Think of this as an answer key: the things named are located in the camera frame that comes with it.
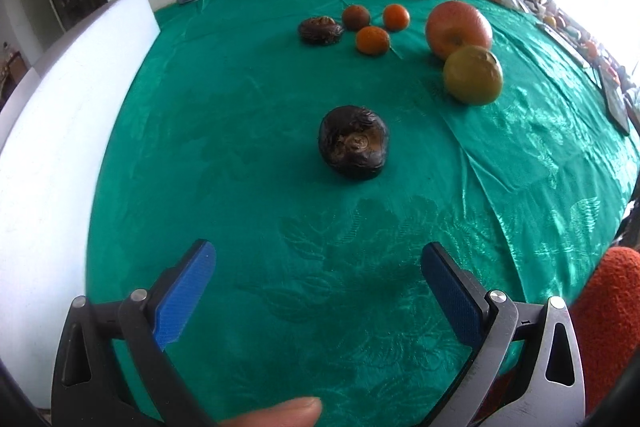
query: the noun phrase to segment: orange fabric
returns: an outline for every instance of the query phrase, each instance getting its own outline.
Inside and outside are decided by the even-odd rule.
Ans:
[[[640,344],[640,254],[609,248],[570,308],[580,347],[587,414],[613,387]],[[500,404],[512,373],[499,378],[478,418]]]

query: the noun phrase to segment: table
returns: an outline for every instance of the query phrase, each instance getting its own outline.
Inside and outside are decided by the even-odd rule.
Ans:
[[[614,129],[534,18],[487,0],[464,1],[494,28],[504,91],[485,107],[451,100],[424,39],[443,1],[199,0],[156,14],[98,179],[88,295],[148,287],[209,239],[217,272],[167,351],[213,417],[311,394],[321,426],[415,425],[468,355],[422,280],[423,245],[529,302],[573,301],[609,245],[638,135]],[[364,4],[380,24],[393,2],[412,23],[383,57],[358,54],[352,33],[298,40],[307,17]],[[322,117],[346,104],[390,129],[375,180],[347,181],[319,156]]]

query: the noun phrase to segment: orange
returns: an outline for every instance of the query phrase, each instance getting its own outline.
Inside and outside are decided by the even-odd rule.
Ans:
[[[390,4],[382,12],[385,28],[392,32],[399,32],[409,26],[411,17],[406,8],[399,4]]]
[[[389,34],[377,26],[366,26],[356,33],[356,48],[365,55],[384,55],[391,47]]]
[[[548,24],[553,29],[558,28],[558,23],[556,22],[556,18],[553,17],[552,15],[545,15],[544,17],[542,17],[542,22],[545,24]]]
[[[598,51],[598,47],[593,41],[585,42],[584,47],[586,47],[589,52],[589,58],[596,58],[600,54],[600,52]]]

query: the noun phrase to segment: metal screw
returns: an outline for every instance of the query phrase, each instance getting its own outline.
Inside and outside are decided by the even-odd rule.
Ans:
[[[86,297],[84,295],[78,296],[71,301],[71,305],[74,308],[82,308],[86,304]]]
[[[492,290],[489,296],[493,302],[505,302],[507,300],[507,294],[500,290]]]
[[[549,304],[551,304],[556,310],[563,310],[566,304],[564,303],[564,299],[562,297],[551,297],[549,299]]]
[[[133,302],[142,302],[146,299],[146,290],[144,288],[138,288],[131,293],[131,300]]]

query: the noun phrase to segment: blue gripper pad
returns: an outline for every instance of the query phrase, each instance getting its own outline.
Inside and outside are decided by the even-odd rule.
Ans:
[[[482,312],[432,244],[422,249],[420,269],[458,341],[473,349],[480,347]]]
[[[163,351],[180,338],[215,269],[216,250],[202,241],[156,307],[154,338]]]

